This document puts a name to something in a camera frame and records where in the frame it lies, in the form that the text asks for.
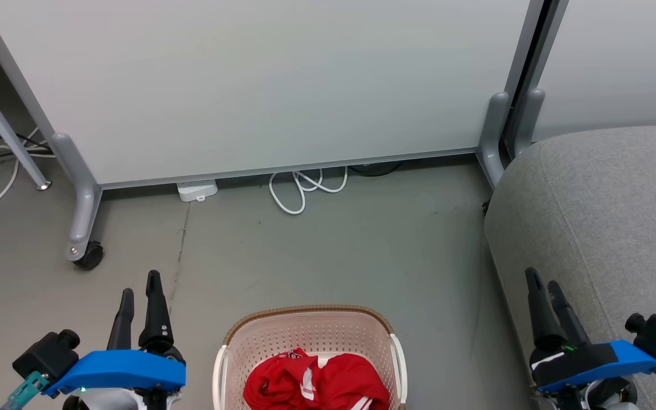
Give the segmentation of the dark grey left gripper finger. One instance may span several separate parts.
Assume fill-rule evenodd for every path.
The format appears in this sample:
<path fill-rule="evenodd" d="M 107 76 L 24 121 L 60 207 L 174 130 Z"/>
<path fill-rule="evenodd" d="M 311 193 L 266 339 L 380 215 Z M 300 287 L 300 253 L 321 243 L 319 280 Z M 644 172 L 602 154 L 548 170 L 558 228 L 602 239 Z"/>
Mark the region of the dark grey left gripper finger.
<path fill-rule="evenodd" d="M 131 288 L 125 288 L 109 335 L 107 350 L 130 350 L 133 317 L 134 293 Z"/>
<path fill-rule="evenodd" d="M 161 273 L 157 270 L 148 272 L 146 296 L 146 318 L 138 338 L 139 349 L 185 365 L 183 355 L 174 345 L 171 317 L 162 288 Z"/>

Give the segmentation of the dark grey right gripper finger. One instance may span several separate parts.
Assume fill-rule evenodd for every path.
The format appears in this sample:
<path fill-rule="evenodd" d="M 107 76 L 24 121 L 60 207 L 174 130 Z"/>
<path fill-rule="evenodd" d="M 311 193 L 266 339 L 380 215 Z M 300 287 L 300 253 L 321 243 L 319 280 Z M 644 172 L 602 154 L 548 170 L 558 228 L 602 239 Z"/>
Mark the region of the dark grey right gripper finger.
<path fill-rule="evenodd" d="M 555 313 L 548 303 L 544 283 L 533 267 L 526 268 L 525 277 L 534 346 L 543 352 L 558 351 L 567 343 L 567 335 L 558 324 Z"/>
<path fill-rule="evenodd" d="M 588 345 L 589 338 L 571 304 L 565 297 L 560 285 L 556 281 L 549 281 L 547 289 L 550 303 L 561 328 L 567 335 L 567 342 L 572 347 Z"/>

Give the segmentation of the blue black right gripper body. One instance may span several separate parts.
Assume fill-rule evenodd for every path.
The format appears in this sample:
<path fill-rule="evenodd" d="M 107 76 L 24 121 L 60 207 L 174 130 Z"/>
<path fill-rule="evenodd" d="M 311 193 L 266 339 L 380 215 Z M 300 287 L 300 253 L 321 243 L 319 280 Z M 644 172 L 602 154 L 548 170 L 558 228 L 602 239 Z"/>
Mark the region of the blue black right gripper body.
<path fill-rule="evenodd" d="M 542 392 L 558 392 L 597 380 L 656 373 L 656 359 L 625 340 L 565 350 L 531 366 Z"/>

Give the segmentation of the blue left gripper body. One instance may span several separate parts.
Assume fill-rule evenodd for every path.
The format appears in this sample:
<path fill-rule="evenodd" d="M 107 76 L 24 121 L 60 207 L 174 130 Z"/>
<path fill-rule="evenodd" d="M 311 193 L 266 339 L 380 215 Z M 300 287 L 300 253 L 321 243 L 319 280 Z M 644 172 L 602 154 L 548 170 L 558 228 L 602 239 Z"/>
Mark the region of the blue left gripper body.
<path fill-rule="evenodd" d="M 186 385 L 186 366 L 176 360 L 139 350 L 94 351 L 83 356 L 44 395 L 70 394 L 84 388 L 122 388 L 174 392 Z"/>

